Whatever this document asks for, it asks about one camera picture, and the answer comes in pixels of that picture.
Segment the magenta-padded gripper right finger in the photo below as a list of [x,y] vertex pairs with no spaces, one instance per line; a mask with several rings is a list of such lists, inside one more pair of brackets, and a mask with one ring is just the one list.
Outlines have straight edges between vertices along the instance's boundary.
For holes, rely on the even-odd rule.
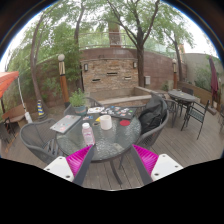
[[182,166],[167,154],[157,155],[138,145],[132,145],[131,154],[144,185],[182,169]]

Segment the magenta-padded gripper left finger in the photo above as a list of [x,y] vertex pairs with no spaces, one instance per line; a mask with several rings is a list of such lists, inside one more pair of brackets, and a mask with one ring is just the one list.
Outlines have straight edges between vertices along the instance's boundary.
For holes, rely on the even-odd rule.
[[57,157],[44,170],[81,186],[93,155],[94,149],[90,145],[67,157]]

